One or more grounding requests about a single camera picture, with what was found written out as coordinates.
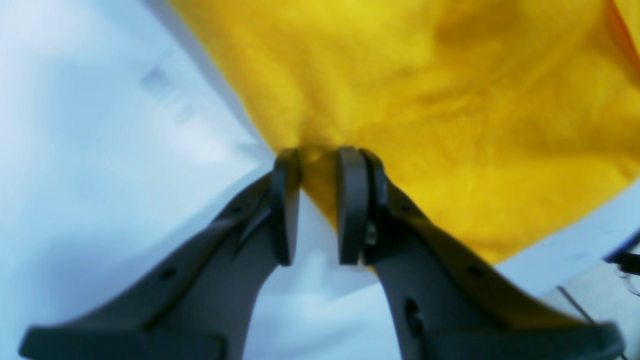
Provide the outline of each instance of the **black cable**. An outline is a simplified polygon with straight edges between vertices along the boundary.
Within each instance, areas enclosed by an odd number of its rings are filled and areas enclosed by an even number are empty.
[[[575,299],[573,298],[573,296],[571,296],[571,294],[569,294],[569,291],[566,291],[564,287],[562,286],[558,286],[557,287],[558,290],[562,293],[562,295],[564,295],[564,297],[567,299],[568,302],[571,303],[571,305],[573,305],[573,307],[575,307],[575,309],[585,318],[587,319],[587,322],[589,322],[590,324],[595,325],[596,322],[594,321],[594,319],[589,316],[589,314],[582,308],[582,306],[580,306],[580,304],[578,304],[577,301],[575,301]],[[622,360],[628,360],[625,353],[621,353],[620,357],[622,358]]]

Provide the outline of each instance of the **yellow fabric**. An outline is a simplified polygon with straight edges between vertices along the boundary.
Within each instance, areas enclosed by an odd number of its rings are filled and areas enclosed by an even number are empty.
[[[341,145],[491,263],[640,172],[637,0],[172,3],[331,221]]]

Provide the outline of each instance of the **white surface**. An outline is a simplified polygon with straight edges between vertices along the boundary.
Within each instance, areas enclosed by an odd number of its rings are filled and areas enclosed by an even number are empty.
[[[19,358],[29,325],[125,289],[271,168],[189,36],[153,1],[0,1],[0,359]],[[498,269],[540,294],[629,234],[628,205],[602,215],[615,233],[592,219]],[[337,265],[335,234],[304,196],[298,238],[294,266],[261,291],[246,358],[398,359],[380,284]]]

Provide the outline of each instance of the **screw hole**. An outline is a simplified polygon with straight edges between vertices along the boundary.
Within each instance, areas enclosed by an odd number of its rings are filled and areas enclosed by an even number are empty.
[[[409,330],[414,336],[420,336],[424,332],[424,319],[415,300],[408,299],[404,304],[404,313]]]
[[[175,268],[168,268],[160,274],[162,280],[169,280],[175,276],[178,271]]]
[[[468,267],[467,271],[478,279],[482,279],[484,277],[484,272],[474,265]]]

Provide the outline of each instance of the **yellow cloth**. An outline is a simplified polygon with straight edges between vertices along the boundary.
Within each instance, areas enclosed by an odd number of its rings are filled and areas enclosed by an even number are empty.
[[[335,219],[354,145],[491,263],[640,172],[637,0],[173,0]]]

